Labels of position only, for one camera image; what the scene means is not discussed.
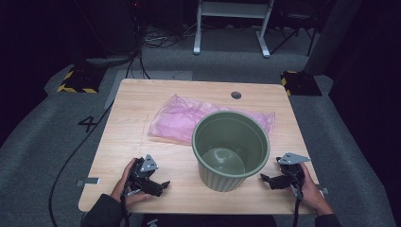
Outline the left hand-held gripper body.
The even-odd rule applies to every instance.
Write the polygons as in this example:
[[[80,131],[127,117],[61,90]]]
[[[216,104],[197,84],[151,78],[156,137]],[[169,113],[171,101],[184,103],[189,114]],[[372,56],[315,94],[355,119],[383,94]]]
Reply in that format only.
[[[138,192],[149,194],[152,190],[161,190],[158,187],[159,183],[150,179],[150,176],[157,168],[158,165],[149,154],[145,158],[136,159],[126,183],[128,194],[136,194]]]

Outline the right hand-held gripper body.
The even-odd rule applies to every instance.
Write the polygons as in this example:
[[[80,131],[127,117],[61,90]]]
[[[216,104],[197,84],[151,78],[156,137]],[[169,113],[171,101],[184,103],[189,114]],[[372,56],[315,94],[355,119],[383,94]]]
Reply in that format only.
[[[304,197],[302,186],[305,174],[300,167],[300,163],[309,162],[310,158],[291,152],[285,153],[281,158],[282,164],[278,165],[282,175],[273,178],[272,188],[284,189],[290,187],[295,197],[301,200]]]

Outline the green ribbed waste bin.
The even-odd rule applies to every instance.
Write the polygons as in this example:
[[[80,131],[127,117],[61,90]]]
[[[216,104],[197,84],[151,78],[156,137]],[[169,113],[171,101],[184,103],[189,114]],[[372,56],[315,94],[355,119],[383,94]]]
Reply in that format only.
[[[216,112],[205,116],[195,127],[192,149],[203,183],[217,192],[229,192],[265,166],[270,140],[249,116]]]

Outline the pink plastic bag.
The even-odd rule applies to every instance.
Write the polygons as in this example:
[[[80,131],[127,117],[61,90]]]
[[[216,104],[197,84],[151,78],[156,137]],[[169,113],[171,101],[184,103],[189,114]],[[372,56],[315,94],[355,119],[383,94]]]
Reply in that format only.
[[[254,113],[174,95],[153,118],[148,129],[148,136],[160,137],[190,146],[197,124],[205,116],[216,112],[245,114],[258,122],[266,134],[272,132],[276,119],[275,113]]]

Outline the person's left hand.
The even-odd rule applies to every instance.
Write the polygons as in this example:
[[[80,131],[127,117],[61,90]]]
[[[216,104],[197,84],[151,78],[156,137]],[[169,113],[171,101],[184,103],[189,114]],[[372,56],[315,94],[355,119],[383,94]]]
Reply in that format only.
[[[125,183],[126,180],[129,177],[129,174],[131,172],[131,167],[134,164],[134,162],[136,161],[135,158],[133,158],[128,164],[127,166],[124,168],[124,171],[122,173],[121,178],[118,180],[118,182],[116,183],[115,187],[113,188],[113,191],[111,193],[111,197],[113,199],[115,199],[118,202],[121,202],[120,197],[121,194],[123,193],[123,191],[125,190]],[[137,203],[137,202],[142,202],[142,201],[146,201],[150,198],[150,194],[144,194],[143,192],[131,195],[126,197],[125,199],[125,204],[127,206],[132,206],[133,204]]]

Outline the person's right hand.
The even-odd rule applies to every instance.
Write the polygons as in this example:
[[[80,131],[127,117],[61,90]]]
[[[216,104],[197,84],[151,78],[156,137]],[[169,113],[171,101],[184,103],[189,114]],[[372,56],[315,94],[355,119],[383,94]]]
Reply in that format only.
[[[325,200],[317,185],[315,185],[315,183],[311,179],[311,176],[305,164],[300,163],[300,167],[305,174],[305,181],[302,188],[304,193],[303,203],[314,210],[318,216],[333,214],[334,210]]]

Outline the person's dark clothed torso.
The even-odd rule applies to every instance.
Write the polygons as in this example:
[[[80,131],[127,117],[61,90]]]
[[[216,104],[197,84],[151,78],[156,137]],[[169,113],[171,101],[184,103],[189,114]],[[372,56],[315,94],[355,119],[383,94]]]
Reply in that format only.
[[[141,227],[277,227],[271,215],[144,215]]]

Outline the grey column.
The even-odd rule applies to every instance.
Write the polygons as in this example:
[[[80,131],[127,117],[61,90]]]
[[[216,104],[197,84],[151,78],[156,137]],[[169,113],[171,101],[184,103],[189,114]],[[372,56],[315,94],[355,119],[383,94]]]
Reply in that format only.
[[[337,0],[319,40],[304,67],[304,72],[310,76],[323,75],[329,63],[333,60],[342,39],[352,24],[362,0]]]

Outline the black tripod stand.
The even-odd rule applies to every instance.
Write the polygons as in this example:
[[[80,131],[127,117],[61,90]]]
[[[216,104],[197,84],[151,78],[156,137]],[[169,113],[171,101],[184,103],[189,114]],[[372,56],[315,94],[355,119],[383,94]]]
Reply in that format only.
[[[271,54],[303,29],[310,39],[306,53],[309,56],[317,32],[318,11],[306,0],[279,0],[276,11],[278,14],[276,26],[280,29],[284,40],[273,48]]]

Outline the black yellow striped base plate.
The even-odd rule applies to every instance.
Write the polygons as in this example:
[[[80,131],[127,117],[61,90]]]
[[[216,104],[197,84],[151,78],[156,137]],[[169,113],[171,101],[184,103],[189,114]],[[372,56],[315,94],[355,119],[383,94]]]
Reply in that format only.
[[[104,68],[83,70],[72,67],[66,73],[58,92],[96,94],[105,74]]]
[[[281,73],[280,78],[288,96],[322,95],[316,80],[303,71],[284,71]]]

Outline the white frame desk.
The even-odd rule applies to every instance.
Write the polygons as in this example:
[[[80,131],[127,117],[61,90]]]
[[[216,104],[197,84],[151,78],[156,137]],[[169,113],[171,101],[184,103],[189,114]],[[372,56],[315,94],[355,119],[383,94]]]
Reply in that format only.
[[[199,0],[197,8],[197,28],[194,40],[193,53],[199,55],[201,52],[201,20],[203,17],[230,17],[245,19],[262,19],[263,23],[260,30],[255,32],[256,38],[264,58],[270,57],[270,51],[265,42],[265,32],[267,31],[270,14],[275,0],[268,0],[267,3],[232,3],[232,2],[211,2]]]

